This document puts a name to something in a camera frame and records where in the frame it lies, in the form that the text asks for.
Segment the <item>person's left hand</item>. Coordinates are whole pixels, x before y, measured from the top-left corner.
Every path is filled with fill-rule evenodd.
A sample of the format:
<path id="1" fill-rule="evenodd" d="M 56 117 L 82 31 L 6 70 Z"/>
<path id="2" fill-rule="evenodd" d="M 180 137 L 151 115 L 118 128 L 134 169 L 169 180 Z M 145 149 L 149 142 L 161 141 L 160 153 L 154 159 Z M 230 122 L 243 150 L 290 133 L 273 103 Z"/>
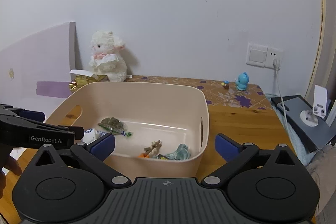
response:
<path id="1" fill-rule="evenodd" d="M 2 172 L 3 168 L 8 169 L 16 176 L 22 174 L 22 169 L 18 162 L 10 156 L 13 147 L 1 144 L 1 180 L 0 180 L 0 198 L 3 197 L 3 190 L 6 187 L 6 175 Z"/>

